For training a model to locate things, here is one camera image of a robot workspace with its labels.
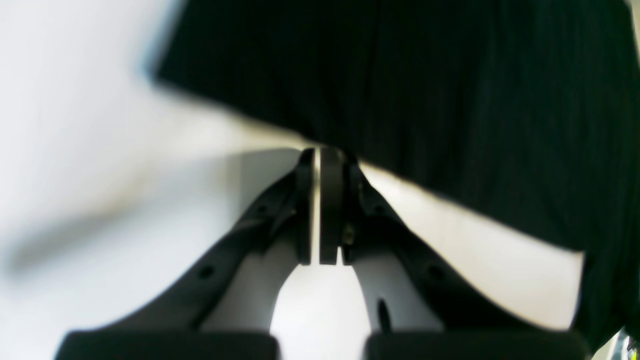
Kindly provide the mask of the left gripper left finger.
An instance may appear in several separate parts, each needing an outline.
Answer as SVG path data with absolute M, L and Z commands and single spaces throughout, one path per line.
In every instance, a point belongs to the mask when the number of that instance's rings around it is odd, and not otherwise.
M 160 296 L 113 324 L 70 332 L 57 360 L 279 360 L 281 288 L 309 265 L 314 150 L 252 202 Z

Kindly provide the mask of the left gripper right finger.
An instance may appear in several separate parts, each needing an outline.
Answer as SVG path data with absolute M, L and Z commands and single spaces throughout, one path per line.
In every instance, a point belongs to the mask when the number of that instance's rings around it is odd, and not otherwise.
M 320 263 L 355 272 L 371 335 L 364 360 L 587 360 L 574 332 L 501 309 L 425 244 L 370 185 L 354 155 L 320 150 Z

